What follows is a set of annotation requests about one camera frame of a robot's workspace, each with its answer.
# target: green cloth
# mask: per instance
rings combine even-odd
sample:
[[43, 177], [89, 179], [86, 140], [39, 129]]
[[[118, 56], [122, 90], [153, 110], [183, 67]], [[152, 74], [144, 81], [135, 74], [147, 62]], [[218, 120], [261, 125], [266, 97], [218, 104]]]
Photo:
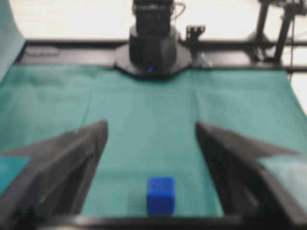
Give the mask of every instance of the green cloth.
[[28, 157], [0, 157], [0, 197], [29, 161]]
[[307, 214], [307, 157], [306, 156], [272, 156], [259, 159]]
[[8, 0], [0, 0], [0, 82], [24, 45]]
[[187, 70], [145, 82], [93, 66], [13, 66], [0, 105], [0, 150], [108, 120], [83, 208], [90, 216], [146, 216], [150, 176], [176, 180], [175, 216], [222, 216], [196, 141], [198, 120], [307, 151], [307, 120], [283, 71]]

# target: green table cover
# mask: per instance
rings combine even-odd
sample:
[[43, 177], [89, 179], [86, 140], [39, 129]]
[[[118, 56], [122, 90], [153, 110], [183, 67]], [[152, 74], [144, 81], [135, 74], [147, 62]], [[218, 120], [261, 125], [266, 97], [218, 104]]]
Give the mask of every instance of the green table cover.
[[146, 82], [93, 66], [13, 66], [0, 105], [0, 150], [108, 120], [83, 208], [90, 216], [146, 216], [147, 178], [159, 175], [176, 180], [175, 216], [222, 216], [198, 120], [307, 150], [307, 120], [283, 71], [187, 70]]
[[0, 197], [29, 161], [29, 157], [0, 156]]

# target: blue led light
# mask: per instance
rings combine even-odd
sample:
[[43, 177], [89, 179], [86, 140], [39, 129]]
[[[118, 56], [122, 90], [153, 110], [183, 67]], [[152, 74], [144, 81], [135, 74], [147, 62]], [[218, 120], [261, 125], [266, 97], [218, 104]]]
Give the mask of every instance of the blue led light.
[[152, 66], [147, 67], [147, 71], [148, 71], [148, 72], [151, 73], [151, 72], [153, 72], [153, 70], [154, 70], [154, 68], [153, 68]]

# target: metal bracket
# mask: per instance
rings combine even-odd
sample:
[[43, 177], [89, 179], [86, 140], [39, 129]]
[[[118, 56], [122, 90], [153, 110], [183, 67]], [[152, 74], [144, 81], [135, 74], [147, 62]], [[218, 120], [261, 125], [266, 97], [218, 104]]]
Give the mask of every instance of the metal bracket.
[[206, 26], [187, 26], [187, 42], [196, 42], [200, 35], [202, 35], [206, 30]]
[[[247, 54], [250, 58], [254, 61], [273, 61], [274, 53], [272, 52], [273, 44], [269, 41], [265, 34], [262, 34], [259, 39], [259, 34], [253, 32], [249, 37], [248, 40], [251, 42], [255, 42], [255, 46], [252, 49], [246, 50]], [[266, 47], [261, 46], [261, 43], [269, 44]]]
[[[293, 18], [296, 15], [307, 14], [307, 3], [306, 0], [259, 0], [261, 2], [261, 9], [258, 18], [258, 25], [256, 34], [252, 36], [252, 40], [255, 40], [256, 46], [252, 51], [252, 55], [255, 61], [268, 61], [281, 63], [283, 48], [286, 44], [288, 31]], [[268, 42], [268, 39], [264, 35], [264, 26], [267, 19], [269, 5], [273, 4], [278, 7], [283, 7], [284, 17], [283, 24], [280, 30], [278, 42], [275, 49], [275, 54], [268, 54], [267, 50], [261, 47], [262, 42]]]

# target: blue block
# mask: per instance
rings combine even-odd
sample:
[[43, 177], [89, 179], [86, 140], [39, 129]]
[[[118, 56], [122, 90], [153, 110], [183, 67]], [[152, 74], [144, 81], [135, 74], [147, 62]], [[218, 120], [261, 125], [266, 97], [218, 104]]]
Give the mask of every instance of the blue block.
[[147, 213], [172, 215], [175, 209], [175, 181], [171, 177], [151, 177], [147, 188]]

